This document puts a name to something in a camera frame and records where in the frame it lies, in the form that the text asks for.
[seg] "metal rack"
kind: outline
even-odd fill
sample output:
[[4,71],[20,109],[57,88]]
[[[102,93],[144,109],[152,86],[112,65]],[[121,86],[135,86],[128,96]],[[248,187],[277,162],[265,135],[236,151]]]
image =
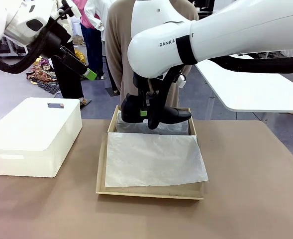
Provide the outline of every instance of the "metal rack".
[[196,8],[200,19],[212,15],[215,0],[189,0]]
[[20,47],[6,37],[0,40],[0,57],[25,56],[27,53],[27,47]]

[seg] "box handle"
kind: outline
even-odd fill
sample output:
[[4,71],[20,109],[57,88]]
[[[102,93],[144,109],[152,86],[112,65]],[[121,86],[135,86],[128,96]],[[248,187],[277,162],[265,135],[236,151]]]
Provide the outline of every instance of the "box handle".
[[48,103],[49,108],[54,108],[54,109],[64,109],[64,104],[54,104],[54,103]]
[[0,154],[1,159],[25,159],[23,155],[17,154]]

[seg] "white table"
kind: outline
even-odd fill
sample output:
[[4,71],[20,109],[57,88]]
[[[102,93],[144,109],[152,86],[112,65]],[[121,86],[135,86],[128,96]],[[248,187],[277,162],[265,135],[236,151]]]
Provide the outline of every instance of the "white table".
[[[252,59],[247,55],[234,57]],[[207,80],[212,91],[206,111],[211,118],[215,95],[234,112],[293,113],[293,82],[280,74],[243,73],[225,70],[212,61],[204,60],[196,67]]]

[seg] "white sheet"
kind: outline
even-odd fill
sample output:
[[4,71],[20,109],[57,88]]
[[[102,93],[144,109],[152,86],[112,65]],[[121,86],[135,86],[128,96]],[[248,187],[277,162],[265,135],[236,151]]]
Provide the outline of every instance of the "white sheet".
[[170,186],[207,180],[193,135],[108,134],[106,187]]

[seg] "beige sweater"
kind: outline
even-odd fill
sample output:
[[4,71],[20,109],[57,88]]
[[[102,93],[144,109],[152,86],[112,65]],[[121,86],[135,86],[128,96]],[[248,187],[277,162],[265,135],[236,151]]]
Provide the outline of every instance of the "beige sweater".
[[[187,0],[170,0],[173,7],[185,18],[198,20],[195,7]],[[121,102],[127,93],[138,95],[138,90],[133,84],[133,70],[127,59],[127,49],[131,41],[131,20],[135,0],[117,0],[108,12],[105,29],[106,58],[114,81],[121,92]],[[191,66],[185,67],[186,75]],[[179,88],[172,84],[167,97],[167,105],[179,106]]]

